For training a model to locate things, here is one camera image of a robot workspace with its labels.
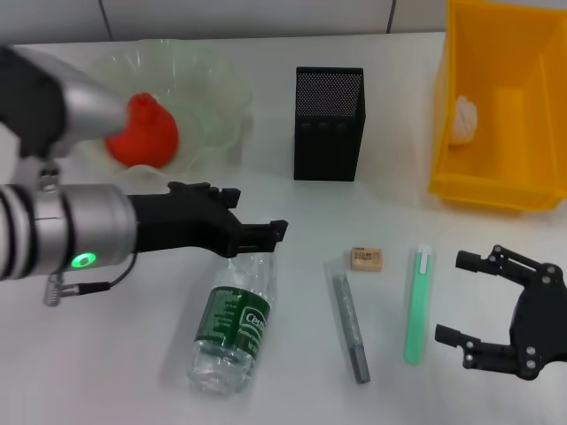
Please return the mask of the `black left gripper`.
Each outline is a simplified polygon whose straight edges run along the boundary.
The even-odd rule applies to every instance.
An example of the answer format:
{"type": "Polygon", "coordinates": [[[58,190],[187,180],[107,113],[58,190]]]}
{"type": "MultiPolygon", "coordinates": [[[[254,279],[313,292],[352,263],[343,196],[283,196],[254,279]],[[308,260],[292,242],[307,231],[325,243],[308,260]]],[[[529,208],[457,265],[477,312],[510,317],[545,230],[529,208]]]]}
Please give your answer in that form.
{"type": "Polygon", "coordinates": [[[209,183],[170,182],[164,194],[129,195],[136,216],[136,252],[202,248],[224,258],[273,253],[284,239],[286,220],[241,224],[231,212],[241,191],[209,183]]]}

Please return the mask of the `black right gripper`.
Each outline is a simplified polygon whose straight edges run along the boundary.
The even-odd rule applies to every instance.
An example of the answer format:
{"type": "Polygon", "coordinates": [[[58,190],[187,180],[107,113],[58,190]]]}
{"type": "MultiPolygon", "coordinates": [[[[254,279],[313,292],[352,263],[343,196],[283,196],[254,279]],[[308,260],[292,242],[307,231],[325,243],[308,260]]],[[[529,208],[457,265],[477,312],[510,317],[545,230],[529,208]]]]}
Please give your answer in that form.
{"type": "Polygon", "coordinates": [[[511,345],[490,344],[437,325],[435,340],[463,351],[462,365],[477,370],[518,370],[531,381],[549,363],[566,361],[566,285],[560,267],[529,259],[495,245],[488,256],[458,251],[455,266],[498,275],[524,286],[514,310],[511,345]]]}

